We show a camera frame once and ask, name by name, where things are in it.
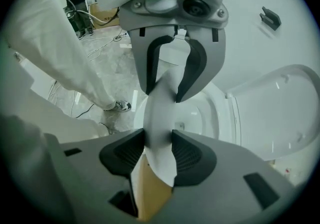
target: toilet bowl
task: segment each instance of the toilet bowl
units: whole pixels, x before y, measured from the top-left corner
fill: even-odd
[[[147,98],[134,117],[143,127]],[[177,103],[174,128],[237,144],[265,161],[306,147],[319,134],[320,79],[310,68],[290,65],[227,93],[212,82]]]

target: brown cardboard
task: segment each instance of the brown cardboard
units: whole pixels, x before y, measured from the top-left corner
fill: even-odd
[[[169,200],[172,187],[165,184],[152,171],[146,155],[142,156],[137,188],[138,220],[149,221]]]
[[[99,9],[99,5],[97,3],[90,4],[89,8],[90,8],[90,14],[92,14],[93,16],[97,17],[99,20],[104,21],[104,22],[109,21],[117,12],[117,8],[101,11]],[[99,23],[97,23],[94,19],[92,19],[92,20],[93,20],[93,25],[96,29],[117,26],[120,24],[118,16],[115,17],[113,21],[111,21],[110,23],[103,25],[103,26],[99,25]]]

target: white pants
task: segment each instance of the white pants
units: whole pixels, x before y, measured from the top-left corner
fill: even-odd
[[[78,142],[109,135],[103,124],[89,119],[69,117],[31,89],[24,96],[25,102],[19,109],[18,116],[36,125],[43,133],[55,135],[59,143]]]
[[[3,36],[67,90],[75,90],[103,110],[115,106],[102,80],[91,67],[59,0],[16,0]]]

